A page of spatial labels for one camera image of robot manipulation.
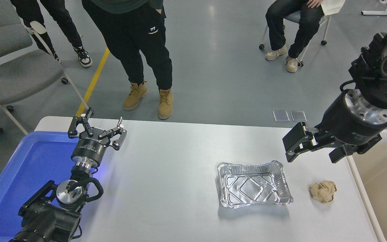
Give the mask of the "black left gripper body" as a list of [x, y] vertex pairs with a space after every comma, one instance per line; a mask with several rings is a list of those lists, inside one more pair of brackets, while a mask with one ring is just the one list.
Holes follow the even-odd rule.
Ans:
[[99, 139], [96, 134], [89, 137], [87, 133], [81, 133], [71, 155], [71, 160], [74, 162], [87, 160], [91, 162], [92, 167], [99, 167], [109, 144], [110, 139], [108, 137]]

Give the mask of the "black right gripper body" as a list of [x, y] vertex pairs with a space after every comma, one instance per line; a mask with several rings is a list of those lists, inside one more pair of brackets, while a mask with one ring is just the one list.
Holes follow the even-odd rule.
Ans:
[[347, 89], [325, 111], [317, 128], [346, 144], [362, 145], [384, 129], [384, 109], [370, 104], [359, 89]]

